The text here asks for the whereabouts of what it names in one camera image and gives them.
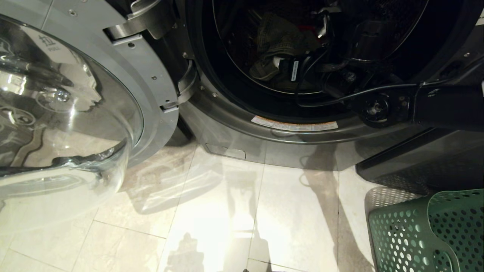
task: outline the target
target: tile floor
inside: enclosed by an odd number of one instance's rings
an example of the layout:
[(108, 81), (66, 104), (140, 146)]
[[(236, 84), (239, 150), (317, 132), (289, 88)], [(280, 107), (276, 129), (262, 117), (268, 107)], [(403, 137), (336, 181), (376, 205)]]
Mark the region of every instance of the tile floor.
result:
[(370, 272), (364, 196), (342, 172), (166, 147), (74, 220), (0, 236), (0, 272)]

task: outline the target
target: perforated plastic basket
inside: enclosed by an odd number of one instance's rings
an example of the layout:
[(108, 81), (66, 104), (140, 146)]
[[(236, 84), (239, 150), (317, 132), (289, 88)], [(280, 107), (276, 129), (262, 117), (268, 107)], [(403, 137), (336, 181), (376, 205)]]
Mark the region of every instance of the perforated plastic basket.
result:
[(378, 272), (484, 271), (484, 189), (446, 191), (369, 215)]

